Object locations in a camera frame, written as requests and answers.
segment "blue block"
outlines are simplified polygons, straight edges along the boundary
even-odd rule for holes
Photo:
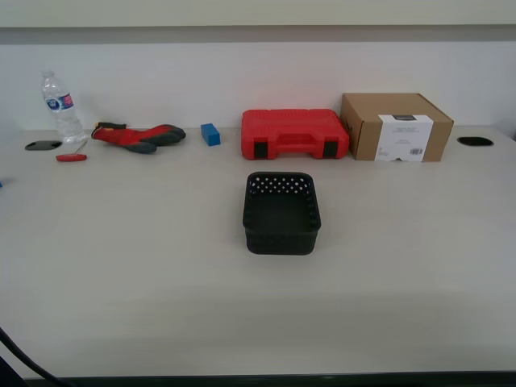
[[[202,138],[209,147],[220,145],[220,133],[213,123],[205,123],[201,125]]]

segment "work glove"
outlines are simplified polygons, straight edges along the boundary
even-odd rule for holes
[[[126,124],[116,123],[98,123],[91,134],[92,139],[100,139],[137,153],[153,153],[157,147],[178,143],[185,137],[185,131],[173,125],[136,131],[127,129]]]

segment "water bottle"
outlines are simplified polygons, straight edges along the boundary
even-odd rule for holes
[[[75,115],[72,97],[64,82],[52,70],[44,70],[41,74],[43,98],[56,120],[57,132],[63,143],[79,143],[86,139],[88,135]]]

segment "red plastic case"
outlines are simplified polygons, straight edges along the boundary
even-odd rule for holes
[[[329,109],[248,110],[242,117],[242,156],[275,159],[309,153],[316,159],[346,156],[349,136]]]

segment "black basket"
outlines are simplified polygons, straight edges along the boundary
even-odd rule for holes
[[[250,252],[310,254],[321,228],[312,177],[290,172],[249,175],[243,226]]]

